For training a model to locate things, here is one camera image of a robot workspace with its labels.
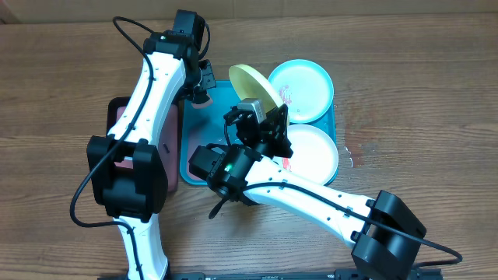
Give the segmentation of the pink and green sponge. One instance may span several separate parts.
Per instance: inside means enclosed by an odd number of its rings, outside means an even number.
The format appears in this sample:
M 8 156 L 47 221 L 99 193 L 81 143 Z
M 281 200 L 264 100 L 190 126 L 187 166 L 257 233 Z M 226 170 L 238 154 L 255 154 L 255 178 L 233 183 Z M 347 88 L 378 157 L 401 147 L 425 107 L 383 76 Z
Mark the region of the pink and green sponge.
M 194 109 L 206 108 L 212 104 L 213 104 L 213 100 L 207 92 L 200 93 L 200 94 L 196 95 L 193 98 L 193 100 L 191 101 L 191 105 Z

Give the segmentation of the white plate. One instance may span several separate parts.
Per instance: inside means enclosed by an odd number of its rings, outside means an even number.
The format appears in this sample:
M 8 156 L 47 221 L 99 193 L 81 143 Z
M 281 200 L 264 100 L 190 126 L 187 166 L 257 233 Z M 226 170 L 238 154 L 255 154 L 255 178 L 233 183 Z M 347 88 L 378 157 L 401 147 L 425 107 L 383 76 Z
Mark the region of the white plate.
M 309 124 L 291 124 L 288 139 L 293 155 L 273 160 L 290 173 L 320 185 L 330 184 L 338 170 L 338 150 L 329 135 Z

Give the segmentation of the yellow plate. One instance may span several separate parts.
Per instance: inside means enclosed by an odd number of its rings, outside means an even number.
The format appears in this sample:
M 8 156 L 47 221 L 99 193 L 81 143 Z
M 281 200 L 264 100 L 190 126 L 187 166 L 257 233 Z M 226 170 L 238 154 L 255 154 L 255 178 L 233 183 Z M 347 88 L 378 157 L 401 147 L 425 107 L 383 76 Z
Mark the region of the yellow plate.
M 256 98 L 263 102 L 266 118 L 271 110 L 279 109 L 284 105 L 282 98 L 272 84 L 259 71 L 249 65 L 231 66 L 229 78 L 240 100 Z

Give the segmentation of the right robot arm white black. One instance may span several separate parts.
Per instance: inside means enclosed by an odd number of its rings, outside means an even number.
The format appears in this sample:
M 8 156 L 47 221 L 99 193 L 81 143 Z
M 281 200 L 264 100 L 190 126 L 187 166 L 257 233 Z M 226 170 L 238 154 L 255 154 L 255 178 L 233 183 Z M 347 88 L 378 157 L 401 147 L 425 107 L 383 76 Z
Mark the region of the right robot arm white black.
M 347 194 L 304 179 L 274 162 L 290 156 L 288 108 L 270 110 L 263 121 L 249 109 L 225 114 L 237 126 L 239 144 L 200 145 L 189 170 L 223 202 L 271 205 L 314 222 L 350 247 L 358 270 L 371 279 L 410 276 L 426 235 L 425 226 L 396 195 L 380 191 L 375 199 Z

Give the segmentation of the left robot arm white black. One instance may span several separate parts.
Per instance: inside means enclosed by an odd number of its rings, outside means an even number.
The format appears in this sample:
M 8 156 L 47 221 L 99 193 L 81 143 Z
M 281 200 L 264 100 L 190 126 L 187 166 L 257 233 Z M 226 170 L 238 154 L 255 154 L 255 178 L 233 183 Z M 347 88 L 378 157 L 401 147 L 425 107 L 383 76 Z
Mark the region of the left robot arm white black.
M 204 59 L 208 47 L 201 34 L 152 33 L 139 48 L 141 75 L 124 112 L 105 136 L 93 136 L 87 145 L 84 181 L 121 232 L 127 279 L 167 276 L 158 218 L 168 185 L 160 138 L 176 99 L 206 102 L 206 90 L 214 85 Z

